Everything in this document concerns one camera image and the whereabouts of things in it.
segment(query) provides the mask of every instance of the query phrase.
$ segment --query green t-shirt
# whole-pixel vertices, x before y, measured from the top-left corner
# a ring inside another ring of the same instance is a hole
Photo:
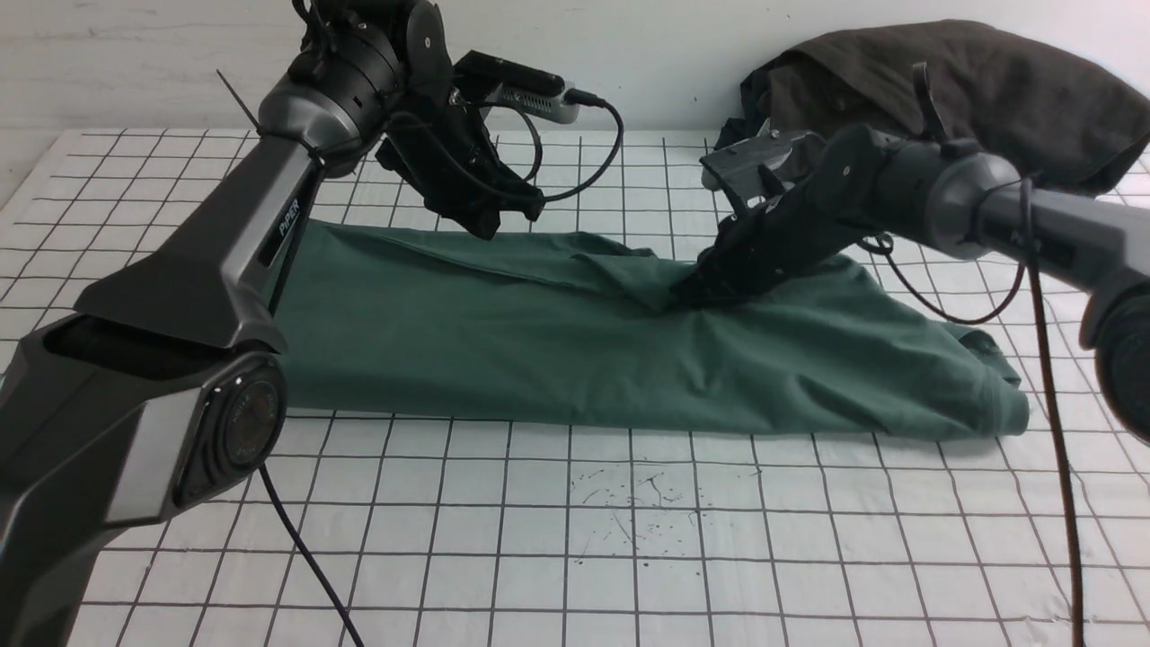
[[[1019,434],[1019,378],[834,257],[742,306],[673,307],[690,265],[589,233],[312,222],[276,316],[294,407],[785,434]]]

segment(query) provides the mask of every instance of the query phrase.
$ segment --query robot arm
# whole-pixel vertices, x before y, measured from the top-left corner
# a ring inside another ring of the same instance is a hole
[[[381,161],[476,236],[490,238],[504,209],[538,216],[542,194],[499,161],[484,113],[455,88],[468,79],[455,78],[438,8],[297,8],[308,36],[260,106],[255,148],[160,249],[20,342],[0,387],[2,645],[67,644],[108,541],[230,488],[271,452],[286,342],[264,292],[282,287],[325,177],[351,172],[386,133]]]
[[[804,160],[814,170],[789,190],[780,177],[795,163],[785,151],[799,149],[790,137],[742,146],[742,161],[738,149],[703,160],[736,213],[675,286],[684,306],[757,296],[884,232],[958,259],[1027,256],[1019,174],[973,140],[902,140],[854,125],[816,162]],[[756,195],[770,201],[747,207]],[[1150,211],[1043,190],[1029,199],[1038,268],[1090,293],[1080,344],[1097,351],[1103,395],[1119,419],[1150,441]]]

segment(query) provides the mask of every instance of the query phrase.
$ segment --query white wall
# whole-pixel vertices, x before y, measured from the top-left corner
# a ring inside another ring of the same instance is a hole
[[[1150,0],[439,5],[453,56],[478,48],[561,74],[614,101],[632,129],[718,128],[735,111],[738,82],[789,45],[945,17],[1045,40],[1150,93]],[[289,0],[0,0],[0,128],[243,125],[214,70],[255,102],[301,31]]]

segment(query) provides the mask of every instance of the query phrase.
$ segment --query grid mat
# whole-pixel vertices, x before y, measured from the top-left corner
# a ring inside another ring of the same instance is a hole
[[[154,251],[255,144],[225,130],[68,132],[0,215],[0,367],[93,279]],[[545,133],[557,192],[611,133]],[[532,231],[586,230],[692,260],[726,214],[700,187],[706,134],[635,132],[597,186]],[[521,174],[524,133],[500,133]],[[1150,208],[1150,156],[1116,194]],[[371,156],[314,217],[458,230]],[[506,217],[503,230],[527,231]],[[919,307],[884,263],[850,254]],[[1000,256],[900,241],[956,315],[1011,284]],[[1150,644],[1150,448],[1120,431],[1076,346],[1087,298],[1045,280],[1076,470],[1091,645]],[[371,647],[1068,645],[1068,569],[1030,299],[991,333],[1032,395],[1019,438],[751,438],[293,410],[273,478]],[[105,550],[74,647],[350,646],[250,480]]]

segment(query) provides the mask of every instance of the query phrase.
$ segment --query brown cloth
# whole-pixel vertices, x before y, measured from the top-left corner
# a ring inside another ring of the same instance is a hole
[[[777,130],[830,137],[864,122],[922,130],[911,80],[926,61],[951,137],[974,137],[1045,187],[1112,190],[1150,143],[1150,100],[1102,67],[989,25],[942,21],[837,31],[788,49],[743,82],[745,120],[719,146]]]

